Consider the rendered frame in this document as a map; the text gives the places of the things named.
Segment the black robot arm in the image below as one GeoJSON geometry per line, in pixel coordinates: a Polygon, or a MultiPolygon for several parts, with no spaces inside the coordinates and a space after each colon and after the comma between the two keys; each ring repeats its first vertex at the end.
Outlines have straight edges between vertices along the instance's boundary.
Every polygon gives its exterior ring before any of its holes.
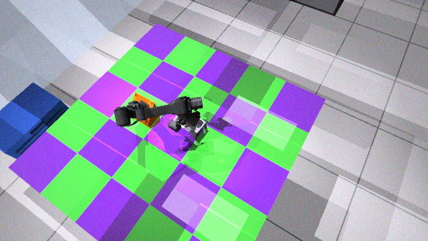
{"type": "Polygon", "coordinates": [[[182,96],[170,101],[167,105],[152,108],[149,108],[149,106],[143,100],[140,100],[140,102],[133,100],[127,106],[117,107],[114,110],[116,126],[130,127],[138,121],[145,121],[147,118],[166,114],[175,114],[178,116],[188,114],[185,116],[184,122],[188,122],[194,127],[201,117],[199,111],[192,113],[192,110],[203,108],[203,102],[201,96],[194,98],[182,96]],[[136,121],[131,124],[130,118],[136,118],[136,121]]]}

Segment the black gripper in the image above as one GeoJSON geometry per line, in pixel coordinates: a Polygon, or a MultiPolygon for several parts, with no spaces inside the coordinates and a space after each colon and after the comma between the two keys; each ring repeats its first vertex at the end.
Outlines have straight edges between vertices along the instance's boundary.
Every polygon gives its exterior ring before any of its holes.
{"type": "MultiPolygon", "coordinates": [[[[188,115],[188,114],[186,114],[188,115]]],[[[182,115],[182,116],[178,116],[175,120],[171,120],[170,123],[168,124],[168,127],[172,130],[174,130],[174,132],[179,132],[179,130],[181,129],[181,125],[185,125],[186,123],[184,122],[184,118],[186,115],[182,115]],[[181,125],[180,125],[181,124],[181,125]]]]}

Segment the white rail plate with square holes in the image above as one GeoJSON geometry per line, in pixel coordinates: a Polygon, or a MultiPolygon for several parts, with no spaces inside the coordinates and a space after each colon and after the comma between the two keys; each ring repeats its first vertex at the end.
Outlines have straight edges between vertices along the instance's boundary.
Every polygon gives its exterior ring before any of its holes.
{"type": "Polygon", "coordinates": [[[181,126],[182,126],[181,128],[183,128],[187,132],[191,133],[193,135],[193,139],[196,141],[197,140],[197,133],[201,130],[202,127],[204,129],[206,129],[207,128],[207,123],[200,118],[199,121],[197,122],[197,124],[194,127],[192,125],[190,125],[189,123],[188,123],[187,128],[184,127],[183,125],[181,125],[181,126]]]}

